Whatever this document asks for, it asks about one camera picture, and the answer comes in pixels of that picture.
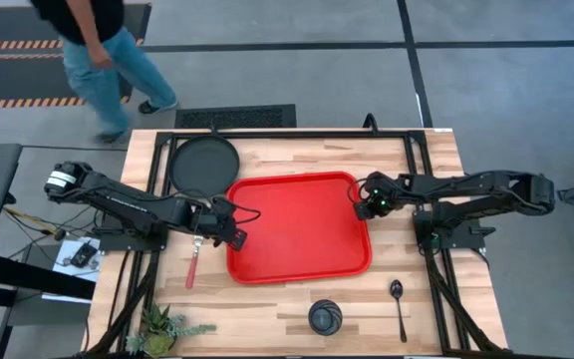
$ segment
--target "person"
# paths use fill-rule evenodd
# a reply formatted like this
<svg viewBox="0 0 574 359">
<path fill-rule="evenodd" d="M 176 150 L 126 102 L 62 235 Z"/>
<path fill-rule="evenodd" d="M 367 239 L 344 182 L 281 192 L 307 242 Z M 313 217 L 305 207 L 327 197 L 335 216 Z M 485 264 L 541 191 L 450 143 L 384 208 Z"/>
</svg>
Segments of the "person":
<svg viewBox="0 0 574 359">
<path fill-rule="evenodd" d="M 116 142 L 130 128 L 120 104 L 118 73 L 148 96 L 139 105 L 141 114 L 178 106 L 173 89 L 124 26 L 123 0 L 30 1 L 61 35 L 68 83 L 99 115 L 100 142 Z"/>
</svg>

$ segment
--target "black spoon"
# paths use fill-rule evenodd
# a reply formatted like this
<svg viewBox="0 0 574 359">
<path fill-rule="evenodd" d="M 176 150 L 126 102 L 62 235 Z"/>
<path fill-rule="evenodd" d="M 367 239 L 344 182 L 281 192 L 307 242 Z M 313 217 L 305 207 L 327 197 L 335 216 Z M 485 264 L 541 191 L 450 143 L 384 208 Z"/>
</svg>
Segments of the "black spoon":
<svg viewBox="0 0 574 359">
<path fill-rule="evenodd" d="M 399 280 L 394 280 L 391 282 L 391 288 L 389 288 L 389 293 L 396 298 L 396 303 L 398 303 L 398 319 L 400 320 L 400 340 L 403 343 L 407 343 L 407 332 L 405 332 L 405 324 L 403 323 L 403 312 L 400 310 L 400 297 L 403 296 L 403 284 Z"/>
</svg>

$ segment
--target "gray floor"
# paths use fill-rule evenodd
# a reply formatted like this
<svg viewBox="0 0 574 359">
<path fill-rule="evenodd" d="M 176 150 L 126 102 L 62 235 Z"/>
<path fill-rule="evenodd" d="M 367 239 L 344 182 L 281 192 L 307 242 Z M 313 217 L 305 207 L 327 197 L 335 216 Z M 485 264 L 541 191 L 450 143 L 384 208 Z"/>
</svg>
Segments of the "gray floor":
<svg viewBox="0 0 574 359">
<path fill-rule="evenodd" d="M 146 45 L 402 41 L 394 0 L 154 0 Z M 0 0 L 0 6 L 24 0 Z M 574 40 L 574 0 L 408 0 L 417 41 Z M 300 127 L 349 127 L 373 112 L 382 127 L 418 127 L 405 50 L 156 53 L 185 108 L 294 103 Z M 419 50 L 433 124 L 454 128 L 464 168 L 544 173 L 574 184 L 574 48 Z M 134 112 L 143 99 L 128 104 Z M 135 116 L 169 128 L 171 115 Z M 0 110 L 0 143 L 93 148 L 84 108 Z M 117 179 L 123 153 L 26 149 L 13 184 L 19 208 L 54 220 L 76 208 L 41 192 L 51 166 L 90 162 Z M 574 357 L 574 207 L 506 215 L 487 240 L 510 347 Z M 5 219 L 0 254 L 27 242 Z M 81 323 L 17 328 L 6 358 L 79 348 Z"/>
</svg>

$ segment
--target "succulent plant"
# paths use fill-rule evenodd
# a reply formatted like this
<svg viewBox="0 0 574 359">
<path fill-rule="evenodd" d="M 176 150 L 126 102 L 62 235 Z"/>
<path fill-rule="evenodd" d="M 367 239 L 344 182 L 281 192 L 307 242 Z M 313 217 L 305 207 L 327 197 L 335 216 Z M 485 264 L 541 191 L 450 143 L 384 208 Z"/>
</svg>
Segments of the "succulent plant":
<svg viewBox="0 0 574 359">
<path fill-rule="evenodd" d="M 169 306 L 163 311 L 156 304 L 152 304 L 150 310 L 144 310 L 142 324 L 144 331 L 136 336 L 126 338 L 126 346 L 131 354 L 142 351 L 152 358 L 159 358 L 169 351 L 174 341 L 181 337 L 204 334 L 216 330 L 215 325 L 197 325 L 183 328 L 184 315 L 169 317 Z"/>
</svg>

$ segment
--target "red spatula handle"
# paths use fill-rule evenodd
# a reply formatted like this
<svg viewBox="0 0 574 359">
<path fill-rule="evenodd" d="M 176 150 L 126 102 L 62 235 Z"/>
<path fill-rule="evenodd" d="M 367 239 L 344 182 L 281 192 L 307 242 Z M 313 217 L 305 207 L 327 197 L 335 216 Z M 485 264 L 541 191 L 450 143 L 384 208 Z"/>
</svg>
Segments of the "red spatula handle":
<svg viewBox="0 0 574 359">
<path fill-rule="evenodd" d="M 189 273 L 187 274 L 187 279 L 185 280 L 185 288 L 191 289 L 194 286 L 194 275 L 196 274 L 196 264 L 198 264 L 198 255 L 195 255 L 191 259 L 191 264 L 189 265 Z"/>
</svg>

